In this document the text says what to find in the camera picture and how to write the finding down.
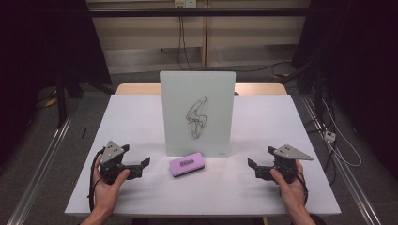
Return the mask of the aluminium floor rail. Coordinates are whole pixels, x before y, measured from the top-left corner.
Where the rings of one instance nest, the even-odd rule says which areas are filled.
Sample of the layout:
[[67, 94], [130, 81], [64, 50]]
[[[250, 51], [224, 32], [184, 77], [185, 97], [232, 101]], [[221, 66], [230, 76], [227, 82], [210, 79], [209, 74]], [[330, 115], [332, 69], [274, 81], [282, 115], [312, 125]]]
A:
[[[365, 223], [367, 225], [382, 225], [381, 220], [376, 213], [376, 210], [374, 209], [369, 198], [366, 196], [365, 192], [361, 188], [359, 181], [352, 173], [353, 168], [358, 168], [359, 166], [362, 165], [362, 158], [358, 150], [353, 146], [353, 144], [345, 137], [345, 135], [338, 128], [329, 105], [324, 99], [322, 99], [323, 114], [321, 116], [317, 116], [315, 114], [314, 102], [311, 100], [311, 98], [301, 97], [301, 100], [305, 108], [307, 109], [308, 114], [312, 118], [312, 123], [315, 125], [316, 132], [320, 135], [322, 141], [326, 145], [329, 158], [333, 161], [336, 170], [342, 176], [349, 190], [349, 193], [351, 194], [356, 206], [360, 210], [360, 213], [365, 220]], [[326, 131], [330, 131], [326, 123], [322, 121], [324, 114], [330, 120], [332, 128], [336, 131], [336, 134], [344, 139], [344, 142], [350, 146], [351, 150], [358, 157], [359, 160], [358, 163], [350, 162], [344, 157], [343, 153], [340, 151], [340, 149], [337, 146], [336, 143], [337, 139], [335, 139], [335, 142], [328, 142], [324, 140], [324, 133]]]
[[56, 123], [56, 128], [52, 129], [51, 136], [46, 139], [46, 143], [43, 145], [37, 167], [27, 170], [26, 165], [23, 165], [23, 171], [29, 174], [30, 179], [6, 225], [24, 225], [26, 222], [27, 216], [40, 192], [55, 155], [69, 131], [71, 121], [72, 115], [69, 115], [61, 123]]

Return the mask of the black metal stand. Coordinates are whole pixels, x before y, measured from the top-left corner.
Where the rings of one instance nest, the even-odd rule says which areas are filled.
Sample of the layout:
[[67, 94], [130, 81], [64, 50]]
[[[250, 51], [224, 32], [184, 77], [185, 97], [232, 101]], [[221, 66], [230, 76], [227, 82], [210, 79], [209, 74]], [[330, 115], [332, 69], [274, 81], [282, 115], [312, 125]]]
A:
[[312, 59], [305, 63], [302, 67], [297, 69], [291, 75], [280, 80], [280, 84], [295, 80], [298, 86], [298, 91], [301, 94], [310, 93], [314, 91], [314, 108], [315, 114], [321, 116], [323, 114], [322, 108], [322, 87], [323, 75], [321, 71], [321, 63], [319, 60]]
[[65, 88], [63, 84], [63, 76], [62, 73], [59, 72], [56, 75], [56, 99], [57, 99], [57, 108], [58, 108], [58, 128], [63, 127], [66, 119], [67, 119], [67, 106], [65, 100]]

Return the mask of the purple whiteboard eraser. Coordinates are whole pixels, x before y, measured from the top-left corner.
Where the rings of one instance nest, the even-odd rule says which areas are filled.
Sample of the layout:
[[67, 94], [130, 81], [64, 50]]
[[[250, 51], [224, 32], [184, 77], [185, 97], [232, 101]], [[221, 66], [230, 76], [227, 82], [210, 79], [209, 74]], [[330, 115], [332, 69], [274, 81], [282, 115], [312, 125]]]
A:
[[173, 177], [193, 173], [205, 168], [205, 160], [201, 153], [194, 153], [185, 157], [179, 157], [170, 163], [170, 171]]

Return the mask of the wooden table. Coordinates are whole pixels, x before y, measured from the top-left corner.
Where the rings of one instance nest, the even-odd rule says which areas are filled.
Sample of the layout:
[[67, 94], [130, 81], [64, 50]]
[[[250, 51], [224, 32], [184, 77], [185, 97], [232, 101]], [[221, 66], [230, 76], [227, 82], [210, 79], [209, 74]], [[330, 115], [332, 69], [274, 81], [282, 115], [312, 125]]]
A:
[[[236, 83], [235, 91], [240, 95], [286, 95], [280, 83]], [[116, 89], [117, 95], [160, 95], [159, 83], [122, 83]]]

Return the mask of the black horizontal bar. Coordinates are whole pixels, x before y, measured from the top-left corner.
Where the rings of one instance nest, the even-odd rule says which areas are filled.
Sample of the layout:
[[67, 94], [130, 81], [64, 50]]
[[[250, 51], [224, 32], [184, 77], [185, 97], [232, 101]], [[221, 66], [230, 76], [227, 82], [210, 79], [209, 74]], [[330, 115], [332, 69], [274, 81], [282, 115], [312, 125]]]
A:
[[90, 9], [92, 17], [227, 17], [227, 16], [309, 16], [317, 10], [306, 8], [280, 9]]

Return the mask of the person's left hand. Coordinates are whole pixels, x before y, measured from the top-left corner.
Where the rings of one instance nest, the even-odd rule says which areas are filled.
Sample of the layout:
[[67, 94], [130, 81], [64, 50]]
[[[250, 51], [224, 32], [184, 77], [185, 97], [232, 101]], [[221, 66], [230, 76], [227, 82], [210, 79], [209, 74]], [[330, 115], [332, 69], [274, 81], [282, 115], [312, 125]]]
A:
[[104, 183], [100, 178], [100, 165], [101, 156], [95, 162], [95, 169], [93, 170], [93, 182], [95, 184], [95, 206], [92, 212], [95, 220], [106, 220], [115, 209], [117, 204], [119, 190], [122, 184], [127, 180], [130, 171], [124, 170], [116, 178], [115, 182], [111, 185]]

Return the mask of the white wall outlet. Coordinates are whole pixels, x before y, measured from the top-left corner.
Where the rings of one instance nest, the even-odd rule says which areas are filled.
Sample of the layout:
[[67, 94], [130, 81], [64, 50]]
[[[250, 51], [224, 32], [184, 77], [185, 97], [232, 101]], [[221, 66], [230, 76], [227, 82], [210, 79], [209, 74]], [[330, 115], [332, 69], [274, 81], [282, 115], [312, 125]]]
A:
[[197, 8], [196, 0], [174, 0], [175, 8]]

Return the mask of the person's right hand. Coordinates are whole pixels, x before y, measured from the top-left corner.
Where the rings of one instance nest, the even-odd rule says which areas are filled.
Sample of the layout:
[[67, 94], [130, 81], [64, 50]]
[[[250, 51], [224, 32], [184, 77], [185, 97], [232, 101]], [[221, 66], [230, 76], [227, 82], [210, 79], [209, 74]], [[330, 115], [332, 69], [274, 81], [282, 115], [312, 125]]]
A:
[[271, 169], [270, 173], [280, 188], [287, 214], [289, 216], [298, 216], [307, 213], [305, 207], [305, 190], [300, 181], [295, 180], [291, 184], [288, 184], [276, 169]]

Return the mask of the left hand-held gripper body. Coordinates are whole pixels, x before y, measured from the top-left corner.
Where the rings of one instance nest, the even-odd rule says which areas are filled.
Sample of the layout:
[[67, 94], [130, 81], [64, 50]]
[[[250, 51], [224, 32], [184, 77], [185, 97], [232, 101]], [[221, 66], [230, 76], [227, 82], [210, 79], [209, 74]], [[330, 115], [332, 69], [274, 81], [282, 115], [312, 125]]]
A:
[[99, 173], [108, 185], [113, 184], [120, 173], [126, 169], [126, 166], [122, 164], [125, 153], [122, 152], [121, 147], [113, 141], [108, 141], [104, 147], [99, 163]]

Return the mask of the black curtain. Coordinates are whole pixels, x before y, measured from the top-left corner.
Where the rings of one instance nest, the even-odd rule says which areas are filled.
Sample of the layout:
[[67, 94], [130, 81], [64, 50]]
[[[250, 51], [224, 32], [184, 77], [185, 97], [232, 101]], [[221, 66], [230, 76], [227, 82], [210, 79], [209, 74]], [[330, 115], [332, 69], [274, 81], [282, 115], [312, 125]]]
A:
[[111, 82], [86, 0], [0, 0], [0, 165], [59, 77], [74, 96], [80, 83]]
[[334, 15], [305, 19], [292, 66], [328, 37], [326, 77], [377, 159], [398, 180], [398, 0], [310, 0]]

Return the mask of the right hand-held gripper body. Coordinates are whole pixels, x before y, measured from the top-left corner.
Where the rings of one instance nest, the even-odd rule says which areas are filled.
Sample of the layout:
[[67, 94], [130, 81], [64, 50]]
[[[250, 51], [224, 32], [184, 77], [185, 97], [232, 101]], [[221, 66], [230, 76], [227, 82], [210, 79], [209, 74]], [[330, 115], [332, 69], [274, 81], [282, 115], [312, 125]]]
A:
[[273, 168], [283, 176], [288, 184], [291, 184], [296, 179], [297, 159], [313, 160], [314, 158], [289, 144], [276, 148]]

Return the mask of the small whiteboard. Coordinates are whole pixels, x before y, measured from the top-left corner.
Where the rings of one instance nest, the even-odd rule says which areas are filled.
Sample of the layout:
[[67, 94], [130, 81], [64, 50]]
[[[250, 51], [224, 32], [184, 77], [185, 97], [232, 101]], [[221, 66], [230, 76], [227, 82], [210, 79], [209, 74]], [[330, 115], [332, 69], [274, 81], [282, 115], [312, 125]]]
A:
[[236, 73], [162, 71], [160, 81], [166, 153], [227, 157]]

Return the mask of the wooden vertical post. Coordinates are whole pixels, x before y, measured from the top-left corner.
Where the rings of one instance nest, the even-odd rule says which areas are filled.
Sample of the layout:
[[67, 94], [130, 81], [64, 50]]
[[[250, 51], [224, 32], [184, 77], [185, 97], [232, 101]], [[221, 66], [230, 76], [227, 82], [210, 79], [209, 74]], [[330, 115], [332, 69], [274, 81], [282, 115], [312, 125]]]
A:
[[[203, 9], [208, 9], [208, 0], [203, 0]], [[202, 46], [202, 65], [203, 68], [207, 67], [207, 26], [208, 26], [208, 16], [203, 18], [203, 46]]]

